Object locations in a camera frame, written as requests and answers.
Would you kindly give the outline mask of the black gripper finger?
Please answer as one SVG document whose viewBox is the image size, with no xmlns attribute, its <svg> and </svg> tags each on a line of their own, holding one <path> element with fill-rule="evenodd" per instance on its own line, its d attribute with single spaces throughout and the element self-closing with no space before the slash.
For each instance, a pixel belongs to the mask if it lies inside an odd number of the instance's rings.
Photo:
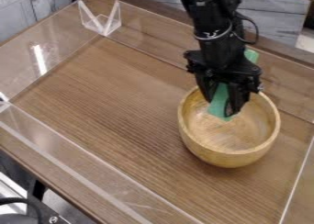
<svg viewBox="0 0 314 224">
<path fill-rule="evenodd" d="M 259 88 L 254 84 L 227 84 L 227 101 L 225 104 L 225 117 L 229 118 L 238 114 L 250 100 L 250 94 L 257 94 Z"/>
<path fill-rule="evenodd" d="M 207 102 L 211 102 L 218 87 L 217 77 L 210 73 L 195 73 L 197 84 L 202 91 L 203 98 Z"/>
</svg>

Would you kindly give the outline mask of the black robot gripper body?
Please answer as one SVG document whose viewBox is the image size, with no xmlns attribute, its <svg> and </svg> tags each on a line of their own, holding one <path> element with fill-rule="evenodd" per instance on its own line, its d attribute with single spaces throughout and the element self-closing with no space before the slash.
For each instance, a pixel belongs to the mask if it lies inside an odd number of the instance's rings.
<svg viewBox="0 0 314 224">
<path fill-rule="evenodd" d="M 218 83 L 254 84 L 261 87 L 262 69 L 245 55 L 246 43 L 234 35 L 219 39 L 198 39 L 201 48 L 187 50 L 187 71 L 210 73 Z"/>
</svg>

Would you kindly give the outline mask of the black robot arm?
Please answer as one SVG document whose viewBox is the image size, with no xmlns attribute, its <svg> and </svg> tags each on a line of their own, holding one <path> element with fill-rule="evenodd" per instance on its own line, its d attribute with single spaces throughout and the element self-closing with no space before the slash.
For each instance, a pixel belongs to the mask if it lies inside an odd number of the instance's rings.
<svg viewBox="0 0 314 224">
<path fill-rule="evenodd" d="M 209 113 L 227 120 L 242 110 L 250 95 L 262 90 L 262 68 L 247 57 L 241 0 L 181 0 L 194 25 L 197 50 L 185 53 Z"/>
</svg>

